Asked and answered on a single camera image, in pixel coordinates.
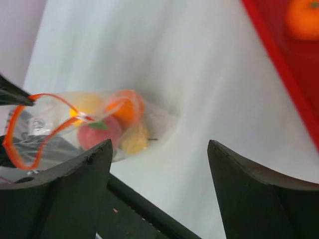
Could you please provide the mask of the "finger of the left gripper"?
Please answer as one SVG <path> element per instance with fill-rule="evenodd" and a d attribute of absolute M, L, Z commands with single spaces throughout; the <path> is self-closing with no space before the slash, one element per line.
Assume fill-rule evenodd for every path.
<path fill-rule="evenodd" d="M 0 75 L 0 105 L 33 106 L 30 94 Z"/>

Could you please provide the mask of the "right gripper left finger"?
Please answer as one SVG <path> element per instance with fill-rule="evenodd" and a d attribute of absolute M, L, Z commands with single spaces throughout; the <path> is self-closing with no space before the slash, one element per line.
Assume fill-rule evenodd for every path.
<path fill-rule="evenodd" d="M 0 186 L 2 239 L 94 239 L 107 188 L 112 144 Z"/>

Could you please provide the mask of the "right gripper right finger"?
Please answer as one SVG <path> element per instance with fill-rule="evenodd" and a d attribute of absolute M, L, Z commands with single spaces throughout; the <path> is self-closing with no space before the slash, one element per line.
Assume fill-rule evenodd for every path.
<path fill-rule="evenodd" d="M 218 141 L 207 149 L 228 239 L 317 239 L 319 186 L 245 158 Z"/>

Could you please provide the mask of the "clear orange-zip plastic bag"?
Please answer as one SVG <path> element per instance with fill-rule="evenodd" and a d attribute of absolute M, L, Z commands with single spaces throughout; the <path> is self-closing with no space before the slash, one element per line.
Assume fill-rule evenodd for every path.
<path fill-rule="evenodd" d="M 113 91 L 113 92 L 64 92 L 64 93 L 55 94 L 67 100 L 72 106 L 75 105 L 74 104 L 75 100 L 77 98 L 80 98 L 81 96 L 97 95 L 105 99 L 105 108 L 102 111 L 100 122 L 97 122 L 97 119 L 95 119 L 94 116 L 87 115 L 83 112 L 80 112 L 76 108 L 69 109 L 67 111 L 67 115 L 75 119 L 75 122 L 73 124 L 75 127 L 75 133 L 73 136 L 69 137 L 69 141 L 71 143 L 77 143 L 79 147 L 83 150 L 83 152 L 85 152 L 85 150 L 80 146 L 77 139 L 77 132 L 79 127 L 82 125 L 92 124 L 92 126 L 95 126 L 96 128 L 104 128 L 103 119 L 108 116 L 111 116 L 111 113 L 105 112 L 105 109 L 107 106 L 106 100 L 114 92 L 116 91 Z M 144 103 L 145 103 L 145 112 L 140 122 L 144 122 L 147 125 L 151 134 L 158 138 L 158 141 L 149 142 L 148 148 L 150 148 L 150 147 L 156 146 L 158 143 L 167 139 L 168 135 L 172 132 L 177 122 L 177 117 L 165 111 L 164 109 L 160 108 L 159 106 L 148 102 L 145 99 L 144 99 Z M 133 155 L 127 155 L 126 153 L 122 152 L 121 150 L 117 148 L 116 150 L 113 150 L 112 160 L 114 162 L 117 162 L 117 161 L 127 159 L 131 156 Z"/>

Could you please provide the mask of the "yellow lemon fruit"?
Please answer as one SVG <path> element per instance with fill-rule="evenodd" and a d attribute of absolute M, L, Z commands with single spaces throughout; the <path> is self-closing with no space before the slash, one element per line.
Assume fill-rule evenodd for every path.
<path fill-rule="evenodd" d="M 97 122 L 101 121 L 102 111 L 105 108 L 105 99 L 97 95 L 86 95 L 77 98 L 74 108 L 87 115 L 94 116 Z"/>

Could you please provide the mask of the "pink peach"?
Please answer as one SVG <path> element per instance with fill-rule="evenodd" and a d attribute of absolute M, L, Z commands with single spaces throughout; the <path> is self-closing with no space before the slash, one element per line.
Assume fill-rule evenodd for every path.
<path fill-rule="evenodd" d="M 110 139 L 113 150 L 116 150 L 123 134 L 122 128 L 113 116 L 103 119 L 104 128 L 96 128 L 92 124 L 82 125 L 77 132 L 80 146 L 86 151 L 104 140 Z"/>

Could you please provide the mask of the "pale yellow pear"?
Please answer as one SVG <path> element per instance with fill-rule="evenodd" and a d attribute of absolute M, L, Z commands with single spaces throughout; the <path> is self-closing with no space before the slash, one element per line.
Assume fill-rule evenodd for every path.
<path fill-rule="evenodd" d="M 144 122 L 140 122 L 124 129 L 118 149 L 134 155 L 147 149 L 150 141 L 158 141 L 158 138 L 151 134 Z"/>

